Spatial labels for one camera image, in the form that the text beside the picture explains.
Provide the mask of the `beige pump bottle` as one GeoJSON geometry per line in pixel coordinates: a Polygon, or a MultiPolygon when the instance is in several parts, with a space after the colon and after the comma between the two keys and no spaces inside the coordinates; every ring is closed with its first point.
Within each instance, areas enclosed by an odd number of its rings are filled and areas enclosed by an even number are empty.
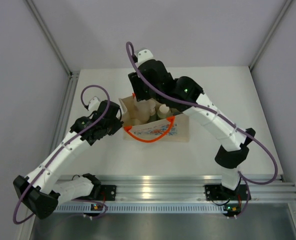
{"type": "Polygon", "coordinates": [[[151,116],[153,115],[152,112],[152,101],[151,100],[141,100],[137,101],[134,100],[134,115],[135,119],[137,119],[140,124],[146,124],[151,116]]]}

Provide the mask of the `canvas bag with orange handles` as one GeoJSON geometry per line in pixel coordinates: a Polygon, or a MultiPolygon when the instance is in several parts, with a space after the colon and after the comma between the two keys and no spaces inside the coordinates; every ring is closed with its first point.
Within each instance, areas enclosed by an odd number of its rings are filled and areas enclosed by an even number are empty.
{"type": "MultiPolygon", "coordinates": [[[[154,122],[147,122],[140,124],[135,119],[134,100],[136,96],[120,98],[119,103],[122,109],[123,121],[123,139],[128,141],[139,141],[142,143],[154,143],[157,141],[166,142],[188,142],[190,138],[190,121],[185,114],[173,116],[171,115],[165,119],[159,119],[154,122]]],[[[149,99],[155,103],[156,113],[161,103],[154,99],[149,99]]]]}

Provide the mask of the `grey-green pump bottle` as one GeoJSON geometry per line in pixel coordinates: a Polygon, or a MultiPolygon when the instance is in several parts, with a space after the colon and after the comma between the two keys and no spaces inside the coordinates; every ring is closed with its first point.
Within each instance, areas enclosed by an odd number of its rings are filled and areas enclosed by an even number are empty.
{"type": "Polygon", "coordinates": [[[148,122],[155,122],[157,120],[156,103],[153,102],[149,106],[149,119],[148,122]]]}

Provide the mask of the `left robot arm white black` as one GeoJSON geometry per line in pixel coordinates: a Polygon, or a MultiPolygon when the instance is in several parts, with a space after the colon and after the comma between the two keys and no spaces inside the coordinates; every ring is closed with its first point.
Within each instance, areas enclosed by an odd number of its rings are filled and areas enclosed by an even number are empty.
{"type": "Polygon", "coordinates": [[[57,148],[32,172],[18,175],[13,186],[19,198],[39,219],[49,217],[57,206],[78,199],[101,200],[102,183],[94,175],[85,173],[60,183],[64,170],[96,141],[114,135],[122,126],[121,107],[112,101],[89,103],[90,116],[78,118],[57,148]]]}

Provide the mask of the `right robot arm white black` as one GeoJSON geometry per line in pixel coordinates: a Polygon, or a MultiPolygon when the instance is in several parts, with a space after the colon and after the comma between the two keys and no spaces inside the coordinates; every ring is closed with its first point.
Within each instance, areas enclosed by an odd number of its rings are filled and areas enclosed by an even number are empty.
{"type": "Polygon", "coordinates": [[[160,60],[150,59],[128,74],[138,101],[154,99],[174,108],[203,126],[220,143],[214,158],[222,167],[221,194],[232,199],[239,193],[239,165],[247,158],[248,145],[256,132],[253,128],[240,133],[227,123],[225,115],[211,102],[203,88],[189,76],[173,78],[160,60]]]}

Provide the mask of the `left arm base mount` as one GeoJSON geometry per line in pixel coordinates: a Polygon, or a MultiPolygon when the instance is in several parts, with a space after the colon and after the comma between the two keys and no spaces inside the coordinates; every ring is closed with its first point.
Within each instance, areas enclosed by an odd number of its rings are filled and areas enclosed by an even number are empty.
{"type": "Polygon", "coordinates": [[[117,186],[116,185],[101,185],[97,201],[112,202],[116,200],[117,186]]]}

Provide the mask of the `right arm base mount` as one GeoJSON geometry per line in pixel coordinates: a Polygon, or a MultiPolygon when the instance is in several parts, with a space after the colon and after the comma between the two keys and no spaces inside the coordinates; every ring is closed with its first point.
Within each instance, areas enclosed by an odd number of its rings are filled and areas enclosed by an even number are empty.
{"type": "Polygon", "coordinates": [[[238,196],[242,201],[248,197],[248,189],[245,184],[239,185],[235,190],[231,190],[222,186],[221,184],[208,184],[204,186],[205,196],[208,201],[237,201],[238,196]]]}

